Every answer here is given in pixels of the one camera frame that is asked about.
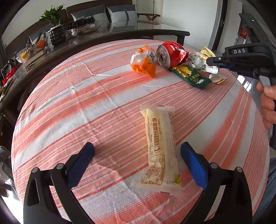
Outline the person right hand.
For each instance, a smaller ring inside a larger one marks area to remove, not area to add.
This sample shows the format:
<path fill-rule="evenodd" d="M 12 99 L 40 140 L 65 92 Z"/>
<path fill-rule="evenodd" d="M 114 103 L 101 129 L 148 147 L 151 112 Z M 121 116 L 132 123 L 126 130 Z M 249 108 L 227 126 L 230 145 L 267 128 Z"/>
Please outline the person right hand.
<path fill-rule="evenodd" d="M 261 95 L 261 114 L 263 116 L 263 123 L 267 130 L 269 130 L 276 122 L 275 112 L 275 98 L 276 91 L 274 86 L 263 87 L 261 82 L 257 84 L 257 90 L 262 92 Z"/>

